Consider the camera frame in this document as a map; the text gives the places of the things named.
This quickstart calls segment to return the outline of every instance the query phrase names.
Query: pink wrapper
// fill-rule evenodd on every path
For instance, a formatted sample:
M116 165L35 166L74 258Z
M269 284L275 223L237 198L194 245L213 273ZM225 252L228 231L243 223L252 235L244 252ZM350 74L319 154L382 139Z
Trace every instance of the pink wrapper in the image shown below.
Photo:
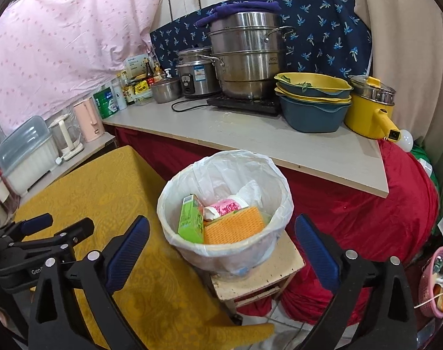
M204 219L213 221L235 210L247 208L247 206L248 204L243 199L237 196L230 196L204 208Z

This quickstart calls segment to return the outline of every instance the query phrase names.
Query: small box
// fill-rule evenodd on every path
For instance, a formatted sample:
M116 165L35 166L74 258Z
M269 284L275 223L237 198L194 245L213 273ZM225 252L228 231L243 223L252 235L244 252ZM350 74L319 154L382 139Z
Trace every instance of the small box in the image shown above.
M195 244L204 243L203 209L204 207L196 195L184 198L178 226L178 234L181 238Z

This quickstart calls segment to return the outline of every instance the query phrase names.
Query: palm tree print fabric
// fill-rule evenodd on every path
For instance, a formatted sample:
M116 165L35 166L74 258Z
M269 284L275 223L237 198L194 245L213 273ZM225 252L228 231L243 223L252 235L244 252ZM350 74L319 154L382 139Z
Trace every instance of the palm tree print fabric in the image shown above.
M295 28L286 38L288 71L345 79L366 72L372 38L354 13L354 0L228 0L220 5L244 1L278 1L281 5L283 25ZM216 6L197 10L151 33L160 63L172 69L173 75L179 51L210 45L209 27L197 28L195 22Z

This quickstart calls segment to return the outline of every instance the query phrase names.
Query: white kettle base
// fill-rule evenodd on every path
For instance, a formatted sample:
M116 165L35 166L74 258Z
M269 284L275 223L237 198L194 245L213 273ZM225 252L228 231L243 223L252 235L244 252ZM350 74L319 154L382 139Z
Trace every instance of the white kettle base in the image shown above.
M73 156L79 154L82 150L84 150L84 145L82 143L79 143L78 147L76 147L73 151L64 154L63 159L70 160Z

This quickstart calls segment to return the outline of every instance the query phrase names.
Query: green can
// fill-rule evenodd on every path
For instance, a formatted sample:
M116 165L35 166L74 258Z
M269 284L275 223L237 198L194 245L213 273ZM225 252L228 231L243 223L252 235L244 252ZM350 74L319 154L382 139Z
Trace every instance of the green can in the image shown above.
M108 118L118 111L111 88L106 88L94 94L94 100L102 118Z

